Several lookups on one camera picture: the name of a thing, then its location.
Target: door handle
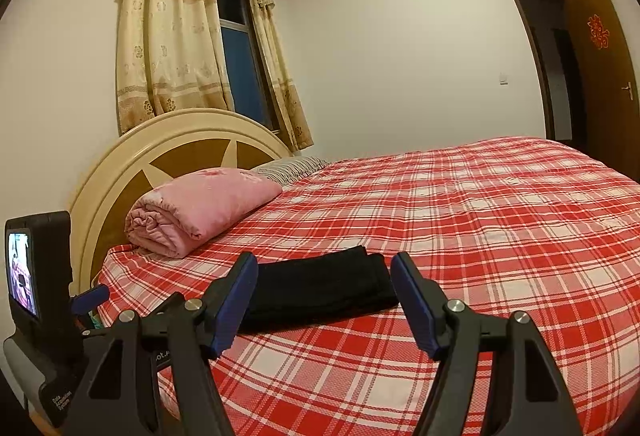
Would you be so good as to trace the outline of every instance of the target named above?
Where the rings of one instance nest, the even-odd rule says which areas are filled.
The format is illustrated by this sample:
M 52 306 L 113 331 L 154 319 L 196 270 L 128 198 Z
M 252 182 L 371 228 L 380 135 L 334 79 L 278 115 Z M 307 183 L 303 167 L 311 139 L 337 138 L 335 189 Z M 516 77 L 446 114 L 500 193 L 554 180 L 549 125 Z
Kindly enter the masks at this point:
M 633 92 L 633 89 L 631 88 L 631 82 L 629 82 L 629 84 L 626 87 L 623 87 L 622 90 L 628 90 L 629 98 L 631 99 L 631 101 L 634 101 L 634 92 Z

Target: bedsheet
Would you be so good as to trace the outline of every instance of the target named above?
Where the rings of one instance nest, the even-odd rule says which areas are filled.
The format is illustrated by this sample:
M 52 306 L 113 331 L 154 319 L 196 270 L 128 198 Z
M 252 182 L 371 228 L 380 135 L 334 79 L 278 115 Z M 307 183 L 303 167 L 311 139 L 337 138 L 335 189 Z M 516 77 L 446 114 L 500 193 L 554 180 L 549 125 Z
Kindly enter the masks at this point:
M 449 297 L 482 313 L 526 310 L 567 381 L 587 435 L 605 434 L 640 369 L 640 185 L 534 138 L 331 164 L 189 257 L 132 246 L 106 257 L 107 323 L 174 291 L 204 292 L 242 250 L 260 263 L 357 244 L 389 264 L 411 254 Z M 465 434 L 478 434 L 490 377 L 481 355 Z M 436 364 L 401 307 L 328 326 L 239 336 L 211 363 L 236 434 L 411 434 Z M 176 416 L 170 369 L 159 376 Z

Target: black towel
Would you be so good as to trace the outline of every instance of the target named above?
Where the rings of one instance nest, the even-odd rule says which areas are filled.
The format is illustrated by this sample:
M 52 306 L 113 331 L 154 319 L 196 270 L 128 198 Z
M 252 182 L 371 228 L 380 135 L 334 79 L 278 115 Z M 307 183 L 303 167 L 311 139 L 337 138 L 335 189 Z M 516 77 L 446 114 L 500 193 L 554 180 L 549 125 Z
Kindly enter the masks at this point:
M 310 259 L 258 266 L 258 282 L 239 333 L 328 324 L 398 305 L 385 259 L 363 246 Z

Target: screw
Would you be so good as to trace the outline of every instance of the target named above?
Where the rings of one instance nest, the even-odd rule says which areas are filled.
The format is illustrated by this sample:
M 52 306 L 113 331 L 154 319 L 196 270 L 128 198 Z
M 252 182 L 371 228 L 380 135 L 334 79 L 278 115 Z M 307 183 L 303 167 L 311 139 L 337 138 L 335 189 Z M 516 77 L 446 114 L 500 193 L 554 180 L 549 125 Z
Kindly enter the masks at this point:
M 466 305 L 459 299 L 451 299 L 447 302 L 447 308 L 453 311 L 453 313 L 460 313 L 463 309 L 465 309 Z
M 198 311 L 202 308 L 202 301 L 200 299 L 189 299 L 184 303 L 184 309 L 189 311 Z
M 132 321 L 136 316 L 136 312 L 133 310 L 124 310 L 120 315 L 118 315 L 118 318 L 120 319 L 120 322 L 130 322 Z
M 520 324 L 527 324 L 531 320 L 531 317 L 529 317 L 529 315 L 524 311 L 516 311 L 513 314 L 513 318 L 516 319 L 516 322 Z

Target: wooden door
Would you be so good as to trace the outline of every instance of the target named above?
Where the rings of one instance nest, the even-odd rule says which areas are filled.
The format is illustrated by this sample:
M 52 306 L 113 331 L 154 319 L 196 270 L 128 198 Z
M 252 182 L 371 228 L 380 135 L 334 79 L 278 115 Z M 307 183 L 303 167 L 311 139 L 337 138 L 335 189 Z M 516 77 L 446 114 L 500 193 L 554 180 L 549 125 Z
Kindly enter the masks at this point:
M 566 0 L 564 11 L 582 77 L 587 152 L 638 181 L 638 88 L 616 10 L 611 0 Z

